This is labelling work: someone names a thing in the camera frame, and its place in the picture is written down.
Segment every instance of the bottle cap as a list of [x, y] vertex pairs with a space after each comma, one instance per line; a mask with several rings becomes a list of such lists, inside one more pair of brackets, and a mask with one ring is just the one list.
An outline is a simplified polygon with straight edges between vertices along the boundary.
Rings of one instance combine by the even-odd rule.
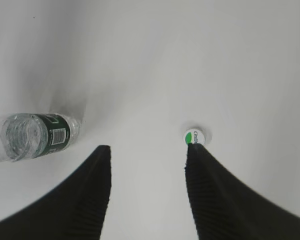
[[201, 129], [192, 128], [185, 132], [183, 139], [188, 144], [201, 144], [205, 145], [206, 137]]

